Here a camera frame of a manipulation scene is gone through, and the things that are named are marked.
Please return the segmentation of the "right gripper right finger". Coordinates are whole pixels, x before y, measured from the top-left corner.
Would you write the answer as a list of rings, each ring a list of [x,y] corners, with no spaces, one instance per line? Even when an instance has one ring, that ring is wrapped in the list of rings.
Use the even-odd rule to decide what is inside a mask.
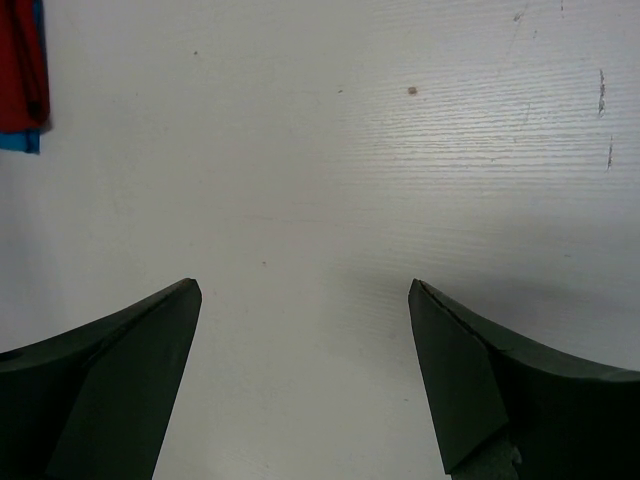
[[[639,375],[553,349],[414,280],[411,327],[454,479],[635,479]]]

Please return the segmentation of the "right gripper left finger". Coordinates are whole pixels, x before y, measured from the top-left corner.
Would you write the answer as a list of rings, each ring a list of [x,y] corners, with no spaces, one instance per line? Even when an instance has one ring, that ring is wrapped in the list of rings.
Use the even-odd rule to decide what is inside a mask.
[[[2,353],[2,478],[152,478],[201,304],[183,279]]]

